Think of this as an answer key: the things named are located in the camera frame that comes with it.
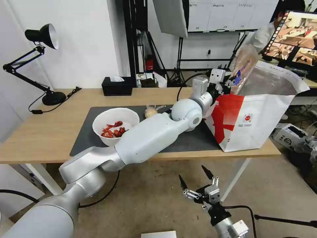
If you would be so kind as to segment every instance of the whiteboard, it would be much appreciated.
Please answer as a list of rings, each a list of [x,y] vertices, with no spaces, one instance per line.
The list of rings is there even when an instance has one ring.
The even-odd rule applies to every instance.
[[[190,0],[188,32],[250,30],[269,23],[278,0]]]

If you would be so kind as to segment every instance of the red food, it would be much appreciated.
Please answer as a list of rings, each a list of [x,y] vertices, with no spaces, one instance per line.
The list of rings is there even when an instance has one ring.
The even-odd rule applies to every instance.
[[[103,133],[101,134],[102,137],[106,138],[113,138],[113,132],[110,130],[104,130]]]
[[[121,135],[123,135],[124,132],[125,132],[125,128],[124,128],[124,127],[120,127],[120,133],[121,133]]]
[[[122,126],[122,124],[123,124],[122,121],[117,121],[117,122],[115,123],[115,127],[117,127],[117,126]]]
[[[107,131],[107,130],[109,130],[111,127],[112,127],[112,126],[107,125],[107,127],[106,127],[106,128],[103,128],[102,131]]]
[[[122,136],[122,134],[118,130],[114,130],[113,134],[115,134],[116,137],[121,137]]]
[[[117,121],[114,125],[109,125],[107,124],[108,127],[118,127],[118,126],[122,126],[123,122],[122,121]]]

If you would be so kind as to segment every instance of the black tissue box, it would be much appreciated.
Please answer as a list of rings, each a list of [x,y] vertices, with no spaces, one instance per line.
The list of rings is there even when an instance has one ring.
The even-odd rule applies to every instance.
[[[122,77],[124,82],[111,82],[110,77],[105,77],[101,86],[105,96],[130,96],[132,86],[129,84],[131,77]]]

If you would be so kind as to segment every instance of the lamp shade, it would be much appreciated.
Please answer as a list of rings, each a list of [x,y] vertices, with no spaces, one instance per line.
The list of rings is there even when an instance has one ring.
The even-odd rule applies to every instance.
[[[59,48],[57,33],[52,24],[46,24],[40,30],[26,30],[24,34],[29,41],[43,42],[55,50]]]

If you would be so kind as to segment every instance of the white bowl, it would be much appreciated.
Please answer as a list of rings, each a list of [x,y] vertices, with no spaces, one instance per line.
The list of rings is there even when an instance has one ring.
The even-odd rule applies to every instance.
[[[124,127],[125,130],[129,130],[140,122],[140,118],[136,112],[130,110],[129,108],[117,107],[100,113],[93,121],[92,129],[107,146],[115,145],[120,140],[120,137],[102,137],[102,129],[106,128],[107,124],[114,125],[117,121],[122,121],[123,124],[118,127],[112,127],[110,129],[112,132],[114,130],[119,130],[120,127]]]

